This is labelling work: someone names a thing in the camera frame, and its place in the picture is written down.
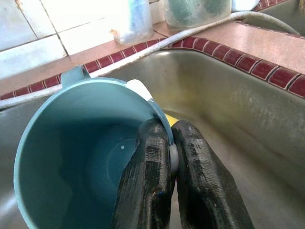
sink basin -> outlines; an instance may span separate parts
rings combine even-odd
[[[305,100],[207,55],[161,51],[109,77],[139,79],[195,124],[232,173],[257,229],[305,228]],[[13,191],[18,142],[41,98],[0,112],[0,229],[27,228]],[[181,228],[177,192],[170,228]]]
[[[279,20],[293,27],[301,35],[305,36],[305,26],[304,26],[305,15],[303,15],[299,10],[299,1],[300,0],[288,0],[282,3],[278,3],[274,6],[268,7],[260,12],[278,18]],[[275,31],[284,31],[280,27],[271,25],[265,21],[246,19],[244,20],[244,22],[247,24],[251,24]]]

white object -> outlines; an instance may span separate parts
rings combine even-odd
[[[145,87],[145,85],[140,80],[130,80],[127,82],[126,87],[130,90],[136,92],[139,96],[141,96],[146,101],[152,99],[152,95]]]
[[[153,35],[148,0],[116,0],[112,33],[120,44],[143,42]]]
[[[232,0],[232,12],[252,10],[259,0]]]

glass jar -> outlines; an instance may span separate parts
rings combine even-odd
[[[184,30],[221,20],[231,13],[231,0],[162,0],[170,30]]]

red tile trim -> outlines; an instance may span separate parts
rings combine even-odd
[[[245,53],[235,50],[235,49],[231,49],[227,55],[224,58],[224,62],[228,63],[232,66],[236,66],[238,61],[241,59],[242,56],[244,56]]]
[[[224,57],[226,56],[226,54],[231,50],[232,48],[225,46],[225,45],[220,45],[216,48],[213,57],[223,61]]]
[[[43,81],[44,81],[46,87],[53,87],[55,85],[60,84],[60,82],[59,82],[59,80],[57,78],[57,75],[52,76],[52,77],[50,77],[48,79],[45,79]]]
[[[16,90],[15,93],[16,93],[16,96],[20,96],[20,95],[23,95],[23,94],[28,94],[28,93],[30,93],[29,86],[22,87],[22,88]]]
[[[300,75],[289,87],[288,91],[305,98],[305,75]]]
[[[194,49],[198,50],[198,51],[202,51],[208,42],[209,42],[209,40],[207,40],[205,38],[200,38],[196,41],[196,43],[194,45]]]
[[[31,92],[36,92],[36,91],[40,91],[42,89],[45,89],[45,85],[43,84],[42,81],[39,81],[37,83],[33,83],[30,85],[30,91]]]
[[[89,73],[92,73],[92,72],[95,72],[95,71],[99,70],[100,66],[99,66],[98,61],[95,60],[95,61],[91,61],[91,62],[85,64],[85,68],[87,69],[87,71]]]
[[[195,38],[195,37],[188,37],[188,38],[184,39],[182,47],[187,48],[187,49],[193,49],[196,40],[197,40],[197,38]]]
[[[112,59],[112,61],[114,63],[124,59],[121,52],[116,52],[116,53],[110,54],[110,58]]]
[[[216,43],[216,42],[208,42],[206,44],[206,46],[204,47],[203,49],[203,52],[210,55],[210,56],[213,56],[214,54],[214,51],[218,48],[218,46],[220,46],[219,43]]]
[[[105,56],[105,57],[99,58],[98,62],[100,63],[102,68],[104,68],[104,67],[106,67],[106,66],[108,66],[108,65],[113,63],[113,61],[110,58],[110,56]]]
[[[299,75],[292,70],[279,67],[269,78],[269,82],[280,87],[286,89],[289,83]]]
[[[156,43],[158,43],[157,40],[147,41],[147,42],[146,42],[146,46],[147,46],[147,47],[150,47],[150,46],[152,46],[152,45],[154,45],[154,44],[156,44]]]
[[[258,5],[253,9],[253,11],[264,10],[268,7],[274,6],[276,4],[282,3],[287,0],[260,0]]]
[[[99,58],[98,60],[86,63],[84,66],[89,72],[106,67],[116,61],[136,53],[143,47],[150,46],[162,39],[141,43],[111,55]],[[243,53],[239,50],[209,41],[205,38],[187,38],[170,46],[174,49],[192,49],[200,51],[224,63],[232,65],[242,71],[250,73],[253,77],[265,80],[268,83],[280,87],[284,90],[289,88],[289,92],[300,97],[305,97],[305,76],[299,76],[292,70],[280,67],[276,64],[261,60],[257,57]],[[61,74],[55,75],[43,81],[33,83],[28,87],[20,88],[16,91],[0,96],[0,100],[12,98],[22,94],[28,94],[44,88],[52,87],[61,83]]]
[[[268,5],[269,5],[269,7],[276,5],[276,0],[268,0]]]
[[[240,59],[236,67],[244,72],[250,73],[259,61],[259,58],[247,54]]]
[[[133,49],[133,47],[129,47],[127,49],[124,49],[124,50],[122,50],[122,52],[124,53],[125,57],[128,57],[128,56],[131,56],[131,55],[135,54],[135,50]]]
[[[174,44],[171,45],[172,48],[182,48],[182,42],[183,41],[178,41]]]
[[[271,73],[273,73],[275,71],[276,68],[278,68],[279,66],[274,64],[274,63],[270,63],[268,61],[260,61],[251,71],[251,74],[261,78],[263,80],[266,80]]]

white tile wall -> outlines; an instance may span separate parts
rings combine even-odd
[[[0,79],[6,78],[66,55],[57,35],[0,52]]]
[[[42,38],[55,33],[51,21],[40,0],[19,0],[20,8],[36,36]]]
[[[107,19],[97,20],[59,33],[69,55],[113,40]]]
[[[108,14],[111,0],[41,0],[57,32]]]
[[[0,3],[0,51],[37,39],[13,0]]]
[[[72,55],[113,40],[113,0],[0,1],[0,79],[64,57],[63,46]],[[160,1],[149,2],[152,22],[163,21]]]

